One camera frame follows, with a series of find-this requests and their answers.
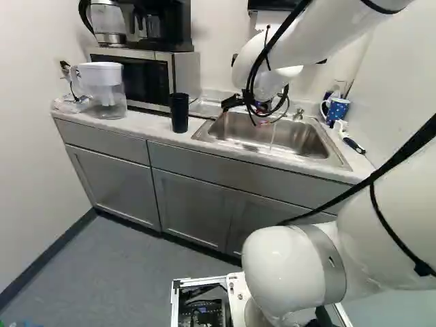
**sink basin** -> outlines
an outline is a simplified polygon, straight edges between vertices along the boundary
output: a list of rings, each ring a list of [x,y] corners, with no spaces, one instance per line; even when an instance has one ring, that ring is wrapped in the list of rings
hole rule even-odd
[[[254,127],[247,112],[231,111],[215,122],[205,122],[192,138],[242,151],[319,161],[349,169],[320,123],[311,117],[298,121],[283,118],[275,124]]]

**mug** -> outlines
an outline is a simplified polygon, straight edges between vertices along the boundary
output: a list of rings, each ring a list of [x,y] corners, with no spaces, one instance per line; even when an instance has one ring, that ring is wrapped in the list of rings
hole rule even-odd
[[[330,104],[330,109],[327,115],[325,115],[322,110],[322,105],[325,103]],[[338,119],[344,119],[349,110],[350,104],[350,100],[341,99],[340,97],[332,97],[331,99],[321,102],[320,112],[322,117],[325,119],[326,124],[330,125],[332,122],[337,121]]]

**black tumbler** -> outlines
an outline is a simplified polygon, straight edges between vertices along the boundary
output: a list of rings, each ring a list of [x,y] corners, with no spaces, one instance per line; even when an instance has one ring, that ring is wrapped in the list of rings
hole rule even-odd
[[[172,131],[186,133],[188,130],[189,95],[186,93],[170,94]]]

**stainless steel cabinet door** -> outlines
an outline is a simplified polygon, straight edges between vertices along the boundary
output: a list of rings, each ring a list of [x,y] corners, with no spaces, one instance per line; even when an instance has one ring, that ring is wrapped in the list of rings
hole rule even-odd
[[[236,208],[226,247],[226,252],[230,255],[240,256],[245,240],[255,230],[274,226],[284,219],[296,217],[310,211],[310,209],[301,206],[255,196],[250,193],[233,192],[232,197],[236,201]],[[307,219],[295,221],[294,225],[325,223],[335,219],[336,216],[334,215],[320,213]]]
[[[225,251],[233,201],[229,189],[153,168],[162,229]]]
[[[66,148],[94,206],[161,230],[150,168],[70,145]]]

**white countertop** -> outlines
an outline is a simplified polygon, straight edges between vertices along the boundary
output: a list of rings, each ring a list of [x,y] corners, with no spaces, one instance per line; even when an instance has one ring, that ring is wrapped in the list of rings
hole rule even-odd
[[[51,114],[54,118],[105,129],[107,131],[347,184],[359,183],[375,169],[364,156],[359,155],[353,149],[349,148],[333,130],[327,128],[325,125],[323,125],[323,127],[326,133],[342,153],[352,171],[333,168],[317,162],[307,163],[307,161],[299,160],[297,156],[291,158],[276,157],[250,151],[242,151],[240,149],[236,150],[220,144],[192,140],[192,135],[194,135],[206,121],[200,118],[189,117],[188,131],[184,134],[176,134],[172,131],[171,118],[156,114],[129,110],[124,119],[118,120],[101,120],[85,113],[65,114],[58,110],[52,110]]]

